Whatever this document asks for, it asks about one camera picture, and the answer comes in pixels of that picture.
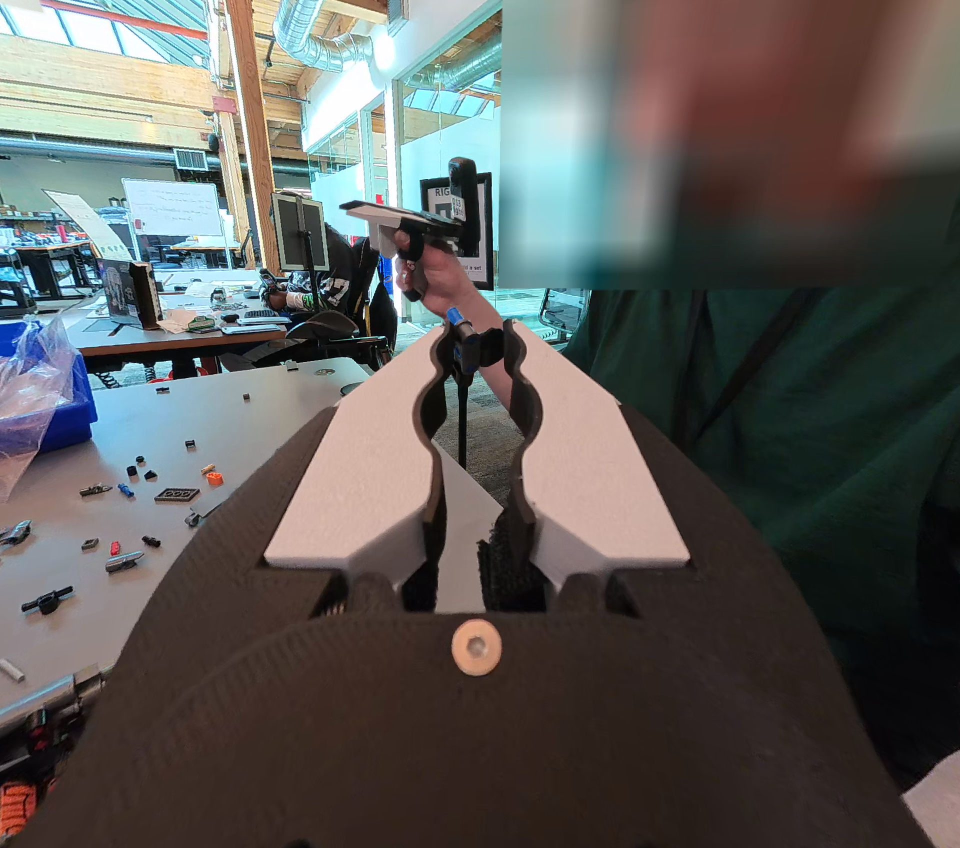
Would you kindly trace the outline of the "black lego piece blue pins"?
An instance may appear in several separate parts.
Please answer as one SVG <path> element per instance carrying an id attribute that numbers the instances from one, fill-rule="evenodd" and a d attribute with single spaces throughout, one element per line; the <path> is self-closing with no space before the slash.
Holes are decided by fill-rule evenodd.
<path id="1" fill-rule="evenodd" d="M 446 320 L 452 338 L 452 375 L 459 387 L 469 388 L 474 375 L 503 358 L 504 339 L 501 327 L 478 331 L 461 311 L 450 307 Z"/>

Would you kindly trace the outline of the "black office chair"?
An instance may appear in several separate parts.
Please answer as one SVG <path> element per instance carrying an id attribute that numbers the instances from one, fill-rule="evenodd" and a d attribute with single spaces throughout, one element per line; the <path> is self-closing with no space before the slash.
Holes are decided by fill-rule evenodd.
<path id="1" fill-rule="evenodd" d="M 283 338 L 266 341 L 244 353 L 224 353 L 219 361 L 228 372 L 293 363 L 350 359 L 376 372 L 395 352 L 398 318 L 379 269 L 380 256 L 366 252 L 354 268 L 340 307 L 315 303 L 293 311 L 294 324 Z"/>

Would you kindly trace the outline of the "grey lego car model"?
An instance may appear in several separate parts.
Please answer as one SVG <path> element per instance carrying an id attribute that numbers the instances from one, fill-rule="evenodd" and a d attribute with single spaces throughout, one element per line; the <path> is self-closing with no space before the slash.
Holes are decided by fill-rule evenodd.
<path id="1" fill-rule="evenodd" d="M 54 790 L 113 669 L 92 664 L 2 709 L 2 846 L 11 846 Z"/>

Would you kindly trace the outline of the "slanted white board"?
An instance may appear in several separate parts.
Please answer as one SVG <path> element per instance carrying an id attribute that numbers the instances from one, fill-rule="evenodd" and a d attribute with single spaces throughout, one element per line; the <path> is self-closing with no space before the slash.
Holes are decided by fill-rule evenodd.
<path id="1" fill-rule="evenodd" d="M 119 235 L 83 197 L 51 189 L 43 189 L 43 194 L 86 234 L 98 257 L 122 262 L 135 259 Z"/>

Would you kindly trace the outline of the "black framed sign on stand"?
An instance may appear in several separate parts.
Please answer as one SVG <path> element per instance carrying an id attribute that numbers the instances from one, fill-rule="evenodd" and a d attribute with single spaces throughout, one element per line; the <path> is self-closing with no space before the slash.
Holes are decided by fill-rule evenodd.
<path id="1" fill-rule="evenodd" d="M 473 252 L 457 248 L 461 264 L 471 283 L 479 291 L 493 291 L 496 286 L 494 228 L 494 186 L 491 172 L 480 172 L 478 184 L 478 225 L 477 247 Z M 452 198 L 450 182 L 446 178 L 427 178 L 419 182 L 420 206 L 423 210 L 443 218 L 452 218 Z M 469 458 L 469 399 L 474 380 L 484 378 L 487 369 L 479 369 L 474 374 L 454 373 L 458 397 L 458 442 L 457 458 L 462 469 L 467 469 Z"/>

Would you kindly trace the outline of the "grey board on stand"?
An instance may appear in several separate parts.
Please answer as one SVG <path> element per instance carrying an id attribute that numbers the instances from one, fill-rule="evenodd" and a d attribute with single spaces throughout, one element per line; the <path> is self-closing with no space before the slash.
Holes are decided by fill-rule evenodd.
<path id="1" fill-rule="evenodd" d="M 330 252 L 321 202 L 286 191 L 271 196 L 272 217 L 278 243 L 280 269 L 329 271 Z"/>

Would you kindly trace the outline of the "wooden office desk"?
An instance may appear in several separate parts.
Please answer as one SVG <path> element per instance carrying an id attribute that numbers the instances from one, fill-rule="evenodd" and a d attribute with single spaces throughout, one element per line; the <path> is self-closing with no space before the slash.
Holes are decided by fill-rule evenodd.
<path id="1" fill-rule="evenodd" d="M 160 300 L 164 316 L 174 323 L 173 331 L 117 323 L 97 302 L 73 305 L 60 314 L 89 373 L 116 372 L 128 364 L 156 367 L 170 362 L 172 379 L 218 375 L 225 370 L 225 356 L 244 355 L 266 342 L 285 338 L 285 326 L 278 323 L 223 332 L 223 313 L 211 306 L 210 291 L 203 297 L 163 294 Z"/>

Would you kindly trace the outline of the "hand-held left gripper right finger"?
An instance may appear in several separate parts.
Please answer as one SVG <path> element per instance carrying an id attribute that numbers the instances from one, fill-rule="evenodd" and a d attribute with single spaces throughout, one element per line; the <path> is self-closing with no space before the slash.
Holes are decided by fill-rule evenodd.
<path id="1" fill-rule="evenodd" d="M 523 441 L 486 542 L 486 598 L 544 598 L 576 576 L 673 570 L 690 551 L 621 403 L 516 321 L 503 325 L 510 418 Z"/>

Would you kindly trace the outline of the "scattered small lego pieces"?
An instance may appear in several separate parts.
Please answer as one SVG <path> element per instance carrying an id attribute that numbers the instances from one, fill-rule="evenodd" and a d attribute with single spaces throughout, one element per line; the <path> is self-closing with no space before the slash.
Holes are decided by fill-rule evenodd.
<path id="1" fill-rule="evenodd" d="M 2 707 L 119 656 L 187 520 L 251 470 L 231 423 L 255 405 L 215 378 L 95 394 L 89 439 L 35 458 L 2 503 Z"/>

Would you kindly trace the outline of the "person's right forearm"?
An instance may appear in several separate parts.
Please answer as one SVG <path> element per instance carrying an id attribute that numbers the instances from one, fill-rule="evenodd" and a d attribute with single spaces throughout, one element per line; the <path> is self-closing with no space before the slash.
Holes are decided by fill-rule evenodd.
<path id="1" fill-rule="evenodd" d="M 491 329 L 502 330 L 503 319 L 492 304 L 471 285 L 458 289 L 453 295 L 441 295 L 437 302 L 437 314 L 446 318 L 451 309 L 457 310 L 471 323 L 478 333 Z M 503 357 L 497 362 L 480 369 L 480 374 L 497 398 L 504 410 L 510 410 L 513 393 L 513 379 L 508 372 Z"/>

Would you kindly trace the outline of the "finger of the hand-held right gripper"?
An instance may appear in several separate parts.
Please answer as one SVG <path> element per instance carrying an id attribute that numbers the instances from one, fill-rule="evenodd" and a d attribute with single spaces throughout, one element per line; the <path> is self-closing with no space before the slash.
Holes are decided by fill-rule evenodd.
<path id="1" fill-rule="evenodd" d="M 363 200 L 342 203 L 339 209 L 351 218 L 408 235 L 444 235 L 445 218 L 431 212 L 380 205 Z"/>

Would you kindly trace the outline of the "pile of clear plastic bags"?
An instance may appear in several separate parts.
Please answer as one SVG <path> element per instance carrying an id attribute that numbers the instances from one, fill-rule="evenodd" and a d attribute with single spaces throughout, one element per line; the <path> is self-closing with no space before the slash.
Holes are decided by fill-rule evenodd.
<path id="1" fill-rule="evenodd" d="M 63 318 L 25 320 L 1 361 L 1 503 L 39 453 L 54 414 L 73 399 L 77 350 Z"/>

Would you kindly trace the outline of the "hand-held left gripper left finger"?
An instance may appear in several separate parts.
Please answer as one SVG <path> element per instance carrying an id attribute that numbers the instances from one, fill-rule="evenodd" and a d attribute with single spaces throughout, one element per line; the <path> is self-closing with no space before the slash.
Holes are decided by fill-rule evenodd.
<path id="1" fill-rule="evenodd" d="M 264 551 L 276 569 L 366 574 L 393 587 L 439 566 L 449 331 L 436 326 L 336 405 Z"/>

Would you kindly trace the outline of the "person's right hand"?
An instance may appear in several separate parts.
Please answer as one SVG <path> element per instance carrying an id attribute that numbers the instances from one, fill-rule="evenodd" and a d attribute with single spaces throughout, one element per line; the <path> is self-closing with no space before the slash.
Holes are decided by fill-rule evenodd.
<path id="1" fill-rule="evenodd" d="M 474 285 L 459 259 L 442 245 L 427 244 L 416 261 L 398 255 L 394 274 L 401 291 L 414 301 L 422 302 L 432 314 L 442 295 L 453 295 Z"/>

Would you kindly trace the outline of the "white whiteboard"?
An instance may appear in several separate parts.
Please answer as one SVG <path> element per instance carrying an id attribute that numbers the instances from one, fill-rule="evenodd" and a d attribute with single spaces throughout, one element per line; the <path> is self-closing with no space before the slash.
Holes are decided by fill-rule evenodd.
<path id="1" fill-rule="evenodd" d="M 219 194 L 212 183 L 124 178 L 126 206 L 139 234 L 216 238 L 224 235 Z"/>

